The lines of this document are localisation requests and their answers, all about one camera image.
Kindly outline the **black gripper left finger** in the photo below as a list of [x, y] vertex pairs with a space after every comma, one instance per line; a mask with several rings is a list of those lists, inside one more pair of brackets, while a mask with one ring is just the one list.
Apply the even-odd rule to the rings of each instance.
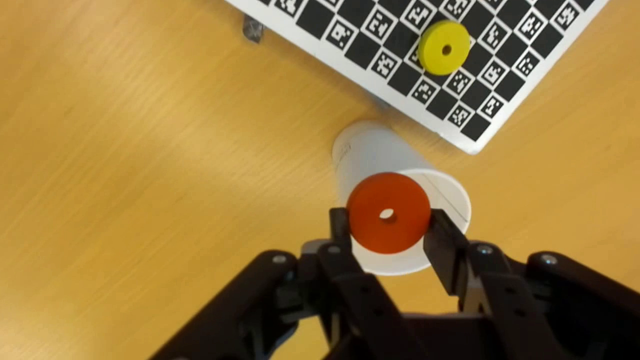
[[347, 241], [344, 209], [330, 211], [330, 238], [300, 257], [277, 254], [255, 350], [272, 357], [304, 318], [317, 318], [328, 344], [325, 360], [422, 360], [428, 357], [383, 284], [364, 273]]

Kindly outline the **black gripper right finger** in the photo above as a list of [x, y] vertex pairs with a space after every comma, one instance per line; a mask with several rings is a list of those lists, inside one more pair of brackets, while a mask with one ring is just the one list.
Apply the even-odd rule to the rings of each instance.
[[422, 320], [447, 360], [640, 360], [640, 294], [561, 253], [513, 260], [434, 211], [425, 253], [458, 311]]

